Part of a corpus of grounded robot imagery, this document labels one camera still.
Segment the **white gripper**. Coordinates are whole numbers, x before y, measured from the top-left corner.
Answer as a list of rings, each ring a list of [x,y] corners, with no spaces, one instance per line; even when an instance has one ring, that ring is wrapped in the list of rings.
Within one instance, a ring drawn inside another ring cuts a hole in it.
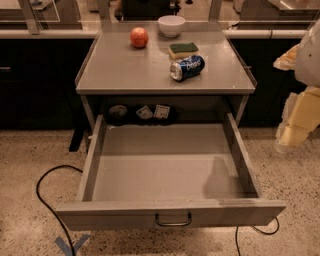
[[[288,71],[307,86],[300,94],[291,93],[285,102],[282,122],[276,132],[275,150],[291,153],[320,125],[320,19],[308,30],[299,45],[278,57],[273,67]]]

